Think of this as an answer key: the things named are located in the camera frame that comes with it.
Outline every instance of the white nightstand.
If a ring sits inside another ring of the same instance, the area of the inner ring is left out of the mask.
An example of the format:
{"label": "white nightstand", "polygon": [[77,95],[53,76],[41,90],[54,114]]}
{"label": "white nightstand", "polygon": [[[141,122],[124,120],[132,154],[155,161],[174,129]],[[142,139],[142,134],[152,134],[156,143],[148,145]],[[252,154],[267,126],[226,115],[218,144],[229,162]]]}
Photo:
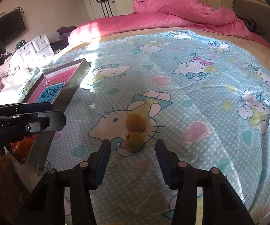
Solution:
{"label": "white nightstand", "polygon": [[19,65],[21,68],[40,68],[47,63],[46,59],[52,58],[54,55],[47,36],[43,34],[19,48],[13,54],[10,63]]}

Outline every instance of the gray headboard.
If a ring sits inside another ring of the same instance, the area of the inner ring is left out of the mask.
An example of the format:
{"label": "gray headboard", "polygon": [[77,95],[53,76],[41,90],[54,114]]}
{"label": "gray headboard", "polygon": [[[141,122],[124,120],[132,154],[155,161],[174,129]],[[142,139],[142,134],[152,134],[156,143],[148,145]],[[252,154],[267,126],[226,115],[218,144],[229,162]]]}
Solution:
{"label": "gray headboard", "polygon": [[233,11],[240,16],[255,20],[266,30],[261,36],[270,43],[270,7],[246,0],[233,0]]}

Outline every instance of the pink blanket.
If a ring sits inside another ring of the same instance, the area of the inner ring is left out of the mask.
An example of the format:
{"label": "pink blanket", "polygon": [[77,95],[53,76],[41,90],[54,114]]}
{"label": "pink blanket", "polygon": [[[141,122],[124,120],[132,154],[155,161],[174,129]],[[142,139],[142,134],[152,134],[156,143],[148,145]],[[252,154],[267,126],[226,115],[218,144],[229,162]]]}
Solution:
{"label": "pink blanket", "polygon": [[187,27],[247,40],[251,33],[235,13],[225,7],[213,9],[201,0],[135,0],[135,13],[92,20],[75,29],[71,45],[101,36],[152,28]]}

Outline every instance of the polka dot fabric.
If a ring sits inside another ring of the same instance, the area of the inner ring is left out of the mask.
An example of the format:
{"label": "polka dot fabric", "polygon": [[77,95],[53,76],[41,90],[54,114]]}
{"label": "polka dot fabric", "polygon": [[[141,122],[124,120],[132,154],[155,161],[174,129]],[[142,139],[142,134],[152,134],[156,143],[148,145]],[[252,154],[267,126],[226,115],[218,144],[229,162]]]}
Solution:
{"label": "polka dot fabric", "polygon": [[[171,31],[89,45],[55,64],[80,58],[92,62],[91,70],[48,160],[70,169],[110,140],[103,184],[91,192],[97,224],[171,223],[176,191],[164,183],[157,139],[195,168],[218,167],[255,222],[270,213],[270,72],[249,52]],[[146,119],[138,153],[124,146],[130,113]]]}

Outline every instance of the blue label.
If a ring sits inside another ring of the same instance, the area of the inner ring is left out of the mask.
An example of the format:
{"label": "blue label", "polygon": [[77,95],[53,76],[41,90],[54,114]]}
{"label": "blue label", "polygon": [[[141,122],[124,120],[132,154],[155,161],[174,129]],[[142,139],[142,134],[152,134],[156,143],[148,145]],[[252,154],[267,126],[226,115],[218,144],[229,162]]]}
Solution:
{"label": "blue label", "polygon": [[43,92],[40,94],[40,96],[37,98],[35,103],[40,102],[50,102],[52,103],[56,96],[59,94],[60,90],[62,89],[64,83],[60,83],[57,85],[51,85],[49,87],[46,87]]}

